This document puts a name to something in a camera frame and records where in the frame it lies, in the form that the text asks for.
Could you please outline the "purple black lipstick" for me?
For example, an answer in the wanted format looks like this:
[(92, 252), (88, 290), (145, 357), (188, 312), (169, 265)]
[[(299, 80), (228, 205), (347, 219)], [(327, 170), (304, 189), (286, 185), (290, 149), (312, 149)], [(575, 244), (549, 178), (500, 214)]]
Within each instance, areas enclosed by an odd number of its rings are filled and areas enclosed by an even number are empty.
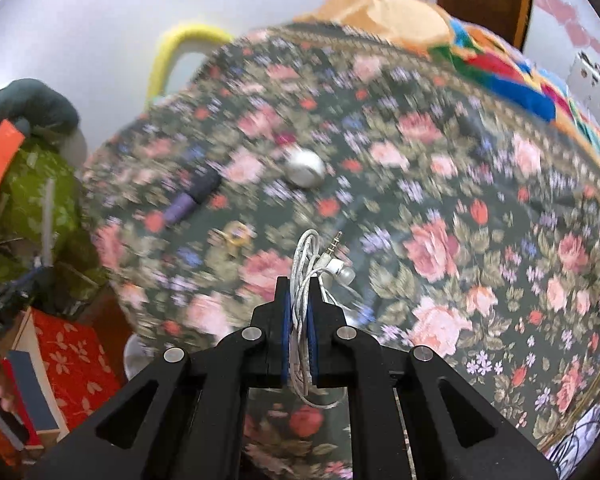
[(172, 200), (163, 213), (166, 226), (174, 226), (200, 208), (220, 187), (222, 176), (211, 166), (198, 166), (194, 169), (188, 187)]

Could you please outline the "white tape roll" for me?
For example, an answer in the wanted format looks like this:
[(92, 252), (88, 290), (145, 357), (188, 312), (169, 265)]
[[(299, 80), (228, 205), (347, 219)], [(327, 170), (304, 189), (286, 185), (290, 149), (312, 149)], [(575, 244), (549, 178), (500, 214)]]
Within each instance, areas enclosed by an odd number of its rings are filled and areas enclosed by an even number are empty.
[(286, 180), (296, 188), (317, 188), (326, 176), (326, 166), (314, 151), (305, 148), (293, 148), (286, 155)]

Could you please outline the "green leaf-pattern bag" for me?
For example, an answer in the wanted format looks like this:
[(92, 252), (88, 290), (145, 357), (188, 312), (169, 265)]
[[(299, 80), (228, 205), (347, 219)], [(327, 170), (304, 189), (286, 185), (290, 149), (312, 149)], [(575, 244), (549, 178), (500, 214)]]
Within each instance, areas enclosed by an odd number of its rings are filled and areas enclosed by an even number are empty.
[(81, 223), (79, 183), (58, 151), (38, 139), (23, 142), (0, 184), (0, 285), (53, 263), (43, 308), (76, 316), (106, 283), (105, 271)]

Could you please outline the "red floral box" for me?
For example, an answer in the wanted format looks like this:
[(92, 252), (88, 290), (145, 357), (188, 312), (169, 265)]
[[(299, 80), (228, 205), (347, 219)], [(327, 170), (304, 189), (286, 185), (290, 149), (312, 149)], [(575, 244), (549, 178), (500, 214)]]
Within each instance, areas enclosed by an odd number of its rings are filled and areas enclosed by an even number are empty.
[(3, 364), (30, 450), (55, 445), (120, 389), (90, 326), (32, 308), (23, 315)]

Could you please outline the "dark floral bedspread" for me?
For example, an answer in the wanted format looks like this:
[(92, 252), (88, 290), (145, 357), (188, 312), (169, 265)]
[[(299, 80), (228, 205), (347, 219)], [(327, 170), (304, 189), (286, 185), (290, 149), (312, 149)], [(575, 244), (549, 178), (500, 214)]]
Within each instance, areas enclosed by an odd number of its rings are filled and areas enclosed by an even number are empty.
[[(286, 180), (293, 148), (325, 163), (317, 188)], [(166, 226), (204, 165), (220, 187)], [(312, 232), (353, 271), (325, 280), (350, 324), (437, 352), (560, 478), (600, 436), (600, 164), (442, 63), (325, 24), (258, 30), (102, 144), (82, 188), (148, 348), (246, 326)], [(234, 220), (251, 246), (213, 232)]]

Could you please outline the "dark grey cushion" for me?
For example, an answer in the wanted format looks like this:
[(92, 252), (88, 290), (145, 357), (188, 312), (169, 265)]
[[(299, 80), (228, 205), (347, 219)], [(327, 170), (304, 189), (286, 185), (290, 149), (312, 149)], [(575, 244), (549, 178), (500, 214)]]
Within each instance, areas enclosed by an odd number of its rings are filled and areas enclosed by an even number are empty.
[(69, 134), (78, 128), (80, 116), (62, 94), (42, 81), (23, 78), (0, 89), (0, 125), (4, 120), (24, 136), (36, 128)]

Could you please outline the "yellow foam tube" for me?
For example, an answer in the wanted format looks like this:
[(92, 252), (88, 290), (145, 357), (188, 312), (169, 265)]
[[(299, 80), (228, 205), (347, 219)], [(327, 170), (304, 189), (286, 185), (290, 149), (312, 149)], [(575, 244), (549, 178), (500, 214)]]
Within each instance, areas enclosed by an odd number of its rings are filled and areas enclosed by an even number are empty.
[(148, 78), (145, 106), (148, 107), (164, 95), (173, 69), (183, 55), (207, 55), (233, 39), (232, 34), (218, 26), (193, 21), (179, 22), (167, 29), (157, 42)]

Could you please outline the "white appliance box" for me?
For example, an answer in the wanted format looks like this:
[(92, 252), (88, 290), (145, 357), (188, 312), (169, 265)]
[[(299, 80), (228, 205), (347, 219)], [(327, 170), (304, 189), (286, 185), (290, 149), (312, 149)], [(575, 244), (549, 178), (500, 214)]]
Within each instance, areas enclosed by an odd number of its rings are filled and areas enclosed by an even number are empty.
[(600, 125), (600, 66), (579, 52), (571, 65), (567, 87)]

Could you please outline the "orange colourful blanket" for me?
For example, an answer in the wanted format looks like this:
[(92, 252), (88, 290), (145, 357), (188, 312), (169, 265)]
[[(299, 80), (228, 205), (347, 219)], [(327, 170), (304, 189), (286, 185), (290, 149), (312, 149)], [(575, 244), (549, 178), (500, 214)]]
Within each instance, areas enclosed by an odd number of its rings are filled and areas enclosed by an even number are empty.
[(600, 164), (600, 126), (566, 82), (494, 32), (453, 18), (425, 0), (326, 0), (294, 18), (365, 32), (442, 63), (538, 116), (583, 145)]

